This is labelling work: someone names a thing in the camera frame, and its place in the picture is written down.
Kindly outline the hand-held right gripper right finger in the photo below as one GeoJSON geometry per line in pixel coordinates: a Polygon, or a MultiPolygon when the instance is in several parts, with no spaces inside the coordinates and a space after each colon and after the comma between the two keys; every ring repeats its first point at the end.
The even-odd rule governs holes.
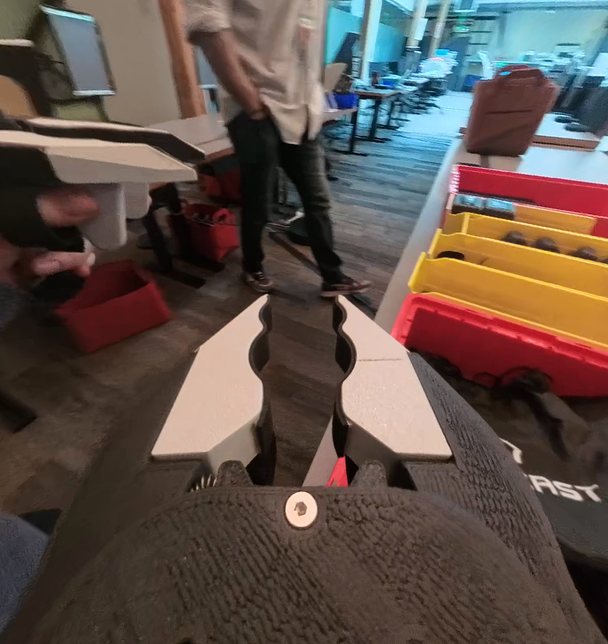
{"type": "Polygon", "coordinates": [[[333,430],[355,464],[447,463],[453,456],[411,353],[345,296],[333,302],[343,372],[333,430]]]}

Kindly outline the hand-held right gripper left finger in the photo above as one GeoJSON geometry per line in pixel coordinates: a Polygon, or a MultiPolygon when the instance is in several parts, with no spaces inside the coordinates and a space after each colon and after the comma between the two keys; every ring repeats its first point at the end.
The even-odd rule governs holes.
{"type": "Polygon", "coordinates": [[[262,453],[269,403],[268,295],[250,304],[195,352],[151,449],[155,461],[250,464],[262,453]]]}

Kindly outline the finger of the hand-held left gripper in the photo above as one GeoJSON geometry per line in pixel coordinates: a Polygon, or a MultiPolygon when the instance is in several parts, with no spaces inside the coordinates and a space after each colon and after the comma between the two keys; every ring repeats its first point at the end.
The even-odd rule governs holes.
{"type": "Polygon", "coordinates": [[[17,122],[22,129],[39,135],[122,144],[145,144],[190,168],[190,171],[184,171],[181,177],[171,179],[170,182],[186,183],[198,180],[196,163],[201,160],[202,152],[166,128],[53,117],[17,117],[17,122]]]}
{"type": "Polygon", "coordinates": [[[127,242],[126,221],[142,218],[153,184],[166,185],[190,168],[145,144],[92,139],[64,139],[31,131],[0,131],[0,148],[43,153],[65,187],[86,189],[99,206],[99,216],[76,226],[91,244],[115,250],[127,242]]]}

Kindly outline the person's left hand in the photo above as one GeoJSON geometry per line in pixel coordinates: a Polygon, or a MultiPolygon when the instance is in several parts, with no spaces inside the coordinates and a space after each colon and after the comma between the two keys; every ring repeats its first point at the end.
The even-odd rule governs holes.
{"type": "MultiPolygon", "coordinates": [[[[36,198],[36,209],[50,228],[76,227],[99,216],[99,206],[86,189],[53,189],[36,198]]],[[[21,249],[0,234],[0,283],[28,288],[36,280],[60,272],[85,278],[96,261],[92,251],[82,253],[21,249]]]]}

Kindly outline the grey framed display screen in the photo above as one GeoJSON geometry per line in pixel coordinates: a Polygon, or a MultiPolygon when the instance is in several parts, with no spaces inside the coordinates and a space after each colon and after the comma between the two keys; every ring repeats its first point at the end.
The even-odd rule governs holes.
{"type": "Polygon", "coordinates": [[[114,96],[114,76],[97,20],[90,14],[41,5],[75,98],[114,96]]]}

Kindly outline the red fabric bag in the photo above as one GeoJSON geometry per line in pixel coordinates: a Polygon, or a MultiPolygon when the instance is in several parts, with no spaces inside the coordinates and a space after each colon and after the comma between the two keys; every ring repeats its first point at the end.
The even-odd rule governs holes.
{"type": "Polygon", "coordinates": [[[221,263],[239,248],[236,218],[227,208],[185,201],[180,206],[167,221],[181,259],[221,263]]]}

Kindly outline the red fabric floor bin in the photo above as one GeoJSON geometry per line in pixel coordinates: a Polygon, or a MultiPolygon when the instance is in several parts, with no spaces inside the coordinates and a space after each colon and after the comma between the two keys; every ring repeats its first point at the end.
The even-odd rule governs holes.
{"type": "Polygon", "coordinates": [[[96,267],[79,293],[55,313],[83,353],[164,325],[172,317],[151,273],[130,260],[96,267]]]}

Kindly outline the yellow plastic bin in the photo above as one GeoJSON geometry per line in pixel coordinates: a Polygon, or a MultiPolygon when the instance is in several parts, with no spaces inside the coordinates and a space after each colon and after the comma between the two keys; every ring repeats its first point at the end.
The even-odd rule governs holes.
{"type": "Polygon", "coordinates": [[[608,352],[608,298],[602,296],[425,253],[408,288],[608,352]]]}
{"type": "Polygon", "coordinates": [[[438,231],[429,259],[455,259],[608,299],[608,265],[465,233],[438,231]]]}
{"type": "Polygon", "coordinates": [[[571,220],[555,218],[546,226],[523,221],[510,221],[482,214],[448,214],[441,228],[446,235],[464,234],[469,237],[500,241],[500,238],[511,230],[519,230],[527,239],[529,245],[535,239],[548,236],[555,239],[560,248],[561,255],[568,255],[581,246],[593,247],[600,261],[608,256],[608,237],[594,236],[584,230],[570,228],[571,220]]]}

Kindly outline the black cloth with white print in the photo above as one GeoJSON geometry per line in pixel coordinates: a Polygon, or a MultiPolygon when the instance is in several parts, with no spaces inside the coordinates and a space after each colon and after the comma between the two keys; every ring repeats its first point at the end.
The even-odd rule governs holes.
{"type": "Polygon", "coordinates": [[[528,366],[471,377],[421,356],[497,434],[536,492],[566,557],[608,570],[608,397],[561,397],[528,366]]]}

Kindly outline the black boxes in bin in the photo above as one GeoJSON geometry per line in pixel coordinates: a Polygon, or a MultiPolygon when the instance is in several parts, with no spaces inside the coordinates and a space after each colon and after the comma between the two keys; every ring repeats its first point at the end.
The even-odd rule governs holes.
{"type": "Polygon", "coordinates": [[[497,197],[462,192],[454,196],[450,213],[482,214],[510,221],[516,219],[516,207],[512,202],[497,197]]]}

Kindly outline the background office desk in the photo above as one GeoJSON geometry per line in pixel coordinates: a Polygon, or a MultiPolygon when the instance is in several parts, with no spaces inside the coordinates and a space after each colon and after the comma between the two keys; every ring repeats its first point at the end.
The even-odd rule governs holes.
{"type": "Polygon", "coordinates": [[[403,86],[399,89],[391,88],[369,88],[369,89],[358,89],[356,90],[357,95],[357,104],[356,107],[345,109],[345,110],[336,110],[338,117],[350,117],[350,136],[348,143],[345,148],[338,147],[328,147],[328,151],[340,155],[353,155],[357,157],[367,157],[366,152],[362,152],[356,149],[358,142],[369,142],[369,143],[378,143],[386,144],[391,142],[391,137],[379,136],[379,128],[385,130],[396,130],[396,126],[393,125],[393,113],[396,104],[402,102],[403,99],[416,99],[416,95],[419,92],[418,86],[403,86]],[[359,111],[361,103],[365,101],[371,101],[373,112],[372,120],[370,122],[370,128],[366,135],[359,135],[357,133],[358,124],[359,124],[359,111]],[[389,105],[388,118],[385,125],[380,125],[380,112],[384,109],[386,105],[389,105]]]}

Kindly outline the red plastic bin with black boxes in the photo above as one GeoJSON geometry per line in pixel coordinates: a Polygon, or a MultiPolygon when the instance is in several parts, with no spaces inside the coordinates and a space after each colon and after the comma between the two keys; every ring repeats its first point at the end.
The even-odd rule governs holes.
{"type": "Polygon", "coordinates": [[[449,193],[459,192],[581,216],[592,228],[577,223],[572,230],[608,239],[608,184],[459,164],[451,169],[449,193]]]}

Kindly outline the person's blue jeans leg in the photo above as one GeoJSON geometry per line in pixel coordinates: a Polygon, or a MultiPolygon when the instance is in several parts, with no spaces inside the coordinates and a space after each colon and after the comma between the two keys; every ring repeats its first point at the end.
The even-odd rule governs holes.
{"type": "Polygon", "coordinates": [[[0,512],[0,636],[38,573],[49,536],[26,520],[0,512]]]}

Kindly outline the brown paper bag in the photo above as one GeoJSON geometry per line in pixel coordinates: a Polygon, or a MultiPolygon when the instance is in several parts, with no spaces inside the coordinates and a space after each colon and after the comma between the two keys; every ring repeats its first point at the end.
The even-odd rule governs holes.
{"type": "Polygon", "coordinates": [[[553,107],[559,85],[541,69],[510,64],[473,91],[463,143],[470,154],[519,157],[553,107]]]}

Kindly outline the wooden post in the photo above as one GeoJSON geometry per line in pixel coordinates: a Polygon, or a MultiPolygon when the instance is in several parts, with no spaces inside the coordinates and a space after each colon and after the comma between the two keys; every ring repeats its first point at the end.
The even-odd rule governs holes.
{"type": "Polygon", "coordinates": [[[203,90],[197,73],[193,46],[184,29],[184,2],[158,1],[168,50],[173,82],[182,118],[206,114],[203,90]]]}

